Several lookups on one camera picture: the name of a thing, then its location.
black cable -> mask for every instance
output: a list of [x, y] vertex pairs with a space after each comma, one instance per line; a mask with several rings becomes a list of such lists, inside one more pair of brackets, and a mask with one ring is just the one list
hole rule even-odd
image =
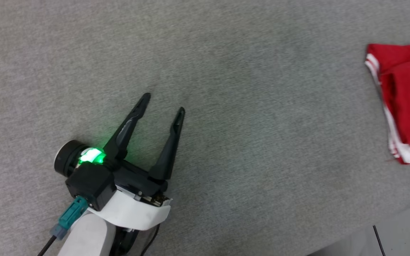
[[385, 256], [384, 248], [382, 248], [382, 243], [380, 242], [379, 234], [377, 233], [376, 226], [373, 226], [374, 233], [376, 234], [377, 243], [379, 243], [380, 251], [382, 252], [382, 256]]
[[151, 246], [151, 244], [153, 243], [154, 239], [155, 239], [156, 236], [158, 235], [158, 231], [159, 231], [159, 226], [160, 226], [160, 225], [161, 225], [161, 224], [159, 223], [159, 224], [156, 226], [156, 232], [154, 233], [153, 238], [151, 238], [151, 241], [148, 243], [148, 245], [145, 247], [145, 249], [143, 249], [142, 253], [140, 253], [140, 256], [143, 256], [143, 255], [147, 252], [149, 246]]
[[56, 238], [57, 238], [56, 236], [52, 235], [52, 238], [50, 238], [50, 240], [46, 243], [44, 248], [42, 248], [42, 250], [39, 252], [37, 256], [44, 255], [44, 253], [48, 250], [48, 248], [52, 245], [52, 243], [55, 241]]

floor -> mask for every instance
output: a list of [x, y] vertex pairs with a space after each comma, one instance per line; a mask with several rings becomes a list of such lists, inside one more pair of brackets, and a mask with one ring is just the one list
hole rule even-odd
[[[386, 256], [410, 256], [410, 209], [376, 224]], [[334, 243], [312, 256], [382, 255], [374, 228], [369, 226]]]
[[410, 1], [0, 0], [0, 256], [39, 253], [72, 202], [58, 149], [104, 146], [145, 92], [144, 170], [186, 110], [147, 255], [305, 256], [407, 209], [370, 43], [410, 44]]

